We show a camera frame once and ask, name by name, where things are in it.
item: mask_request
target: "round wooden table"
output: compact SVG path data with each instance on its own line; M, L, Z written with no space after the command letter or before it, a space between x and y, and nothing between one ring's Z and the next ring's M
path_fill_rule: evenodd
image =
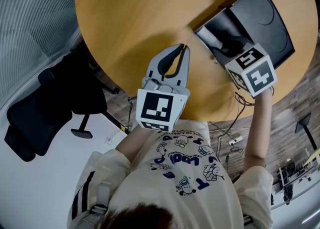
M191 95L182 117L198 121L233 120L236 87L213 55L193 34L225 0L75 0L79 27L94 59L128 95L137 95L150 60L165 48L190 48L187 88ZM291 37L295 53L276 70L273 102L285 97L306 72L317 42L315 0L272 0ZM239 93L249 102L251 96ZM241 114L253 114L247 107Z

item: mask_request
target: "black box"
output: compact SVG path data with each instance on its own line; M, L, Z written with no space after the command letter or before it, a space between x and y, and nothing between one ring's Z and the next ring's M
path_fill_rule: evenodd
M287 28L272 0L227 0L220 9L203 26L222 43L232 37L245 37L254 44L259 43L269 54L275 69L295 52ZM219 49L205 45L222 65L226 64L227 61L219 59Z

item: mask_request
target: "white t-shirt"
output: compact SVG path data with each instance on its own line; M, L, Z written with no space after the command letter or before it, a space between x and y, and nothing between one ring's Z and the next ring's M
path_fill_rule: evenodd
M97 204L101 181L111 183L109 209L156 204L186 229L241 229L244 215L252 218L250 226L272 227L273 177L255 166L233 184L210 147L207 122L180 120L171 133L155 131L132 164L117 150L94 152L78 182L68 225Z

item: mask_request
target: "hair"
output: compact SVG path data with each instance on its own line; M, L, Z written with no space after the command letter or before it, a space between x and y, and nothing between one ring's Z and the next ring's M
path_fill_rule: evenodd
M134 208L116 212L111 209L106 214L100 229L171 229L173 215L165 208L155 204L139 203Z

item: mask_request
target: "person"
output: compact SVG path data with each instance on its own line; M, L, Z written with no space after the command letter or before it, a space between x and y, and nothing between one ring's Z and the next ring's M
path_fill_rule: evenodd
M272 95L267 89L255 98L244 173L234 184L210 146L206 121L179 120L171 133L137 126L115 149L91 155L68 228L87 228L75 226L82 221L98 229L241 229L248 216L250 226L271 228L273 177L265 158ZM96 224L83 218L100 210Z

